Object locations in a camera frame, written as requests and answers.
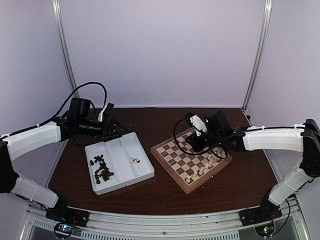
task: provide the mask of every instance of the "chess pawn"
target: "chess pawn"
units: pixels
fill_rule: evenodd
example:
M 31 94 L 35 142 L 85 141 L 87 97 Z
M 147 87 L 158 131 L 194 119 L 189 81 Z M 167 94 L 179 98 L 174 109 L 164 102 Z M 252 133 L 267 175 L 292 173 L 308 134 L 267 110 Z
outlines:
M 208 169 L 209 169 L 209 163 L 207 163 L 207 164 L 205 165 L 205 167 L 204 167 L 204 172 L 205 172 L 205 173 L 208 172 Z
M 199 170 L 199 176 L 201 176 L 202 174 L 204 173 L 204 167 L 200 167 L 200 170 Z

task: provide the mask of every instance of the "chessboard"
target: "chessboard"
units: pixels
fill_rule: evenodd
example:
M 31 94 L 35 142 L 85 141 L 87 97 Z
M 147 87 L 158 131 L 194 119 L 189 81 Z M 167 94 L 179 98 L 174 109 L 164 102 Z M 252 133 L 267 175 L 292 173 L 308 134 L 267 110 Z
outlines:
M 176 136 L 182 149 L 188 153 L 194 151 L 186 138 L 194 132 L 194 128 L 189 128 Z M 223 159 L 210 151 L 202 155 L 187 155 L 178 148 L 173 137 L 151 148 L 152 155 L 186 194 L 200 187 L 232 161 L 232 157 L 226 157 L 222 149 L 214 148 L 213 151 Z

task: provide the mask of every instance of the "wooden table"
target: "wooden table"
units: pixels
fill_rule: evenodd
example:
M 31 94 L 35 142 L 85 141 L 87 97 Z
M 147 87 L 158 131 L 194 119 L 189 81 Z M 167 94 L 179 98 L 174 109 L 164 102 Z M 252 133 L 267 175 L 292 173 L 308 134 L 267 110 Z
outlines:
M 137 133 L 155 176 L 114 192 L 96 195 L 84 147 L 70 140 L 49 187 L 68 199 L 71 207 L 118 214 L 184 215 L 214 213 L 257 206 L 266 191 L 277 183 L 262 150 L 230 152 L 232 162 L 191 194 L 185 192 L 153 157 L 150 148 L 170 138 L 176 121 L 188 112 L 200 117 L 207 108 L 117 108 L 112 116 Z M 234 128 L 248 125 L 240 109 L 224 109 Z M 186 123 L 177 133 L 187 129 Z

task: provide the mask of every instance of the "white wall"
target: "white wall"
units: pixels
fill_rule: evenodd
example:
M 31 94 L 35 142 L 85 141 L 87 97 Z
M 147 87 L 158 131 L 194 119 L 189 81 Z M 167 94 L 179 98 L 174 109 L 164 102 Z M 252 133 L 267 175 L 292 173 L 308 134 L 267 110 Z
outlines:
M 240 107 L 264 5 L 264 0 L 61 1 L 75 81 L 104 83 L 117 107 Z M 102 105 L 98 87 L 79 92 Z
M 51 0 L 0 1 L 0 56 L 0 135 L 50 118 L 71 91 Z M 60 146 L 21 156 L 13 167 L 44 185 Z M 18 239 L 27 206 L 0 194 L 0 239 Z
M 262 64 L 248 111 L 257 125 L 320 124 L 320 1 L 274 1 Z M 284 178 L 301 154 L 270 151 Z M 297 194 L 313 240 L 320 239 L 320 180 Z

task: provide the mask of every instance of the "white tray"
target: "white tray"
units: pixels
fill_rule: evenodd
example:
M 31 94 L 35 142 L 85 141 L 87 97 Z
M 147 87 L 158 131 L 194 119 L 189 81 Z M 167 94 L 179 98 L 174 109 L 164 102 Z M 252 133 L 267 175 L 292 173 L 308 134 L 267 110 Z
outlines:
M 155 169 L 141 146 L 135 132 L 123 135 L 120 138 L 107 142 L 99 142 L 85 147 L 86 159 L 89 167 L 92 189 L 97 195 L 139 183 L 152 178 Z M 109 180 L 99 178 L 100 184 L 96 183 L 95 171 L 100 167 L 99 162 L 90 165 L 90 160 L 95 162 L 94 157 L 103 155 L 104 162 L 110 172 L 114 172 Z M 138 158 L 139 163 L 131 163 L 130 158 Z

